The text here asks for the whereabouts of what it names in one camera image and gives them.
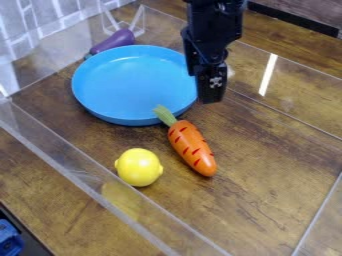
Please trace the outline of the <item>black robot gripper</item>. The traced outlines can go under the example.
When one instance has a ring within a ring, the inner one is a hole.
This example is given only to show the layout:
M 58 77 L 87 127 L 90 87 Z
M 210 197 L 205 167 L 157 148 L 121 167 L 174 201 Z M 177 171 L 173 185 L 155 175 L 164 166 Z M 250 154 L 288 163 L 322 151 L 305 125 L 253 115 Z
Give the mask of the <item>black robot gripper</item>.
M 221 102 L 228 87 L 226 47 L 242 37 L 246 0 L 184 0 L 188 26 L 181 35 L 189 75 L 196 75 L 204 104 Z

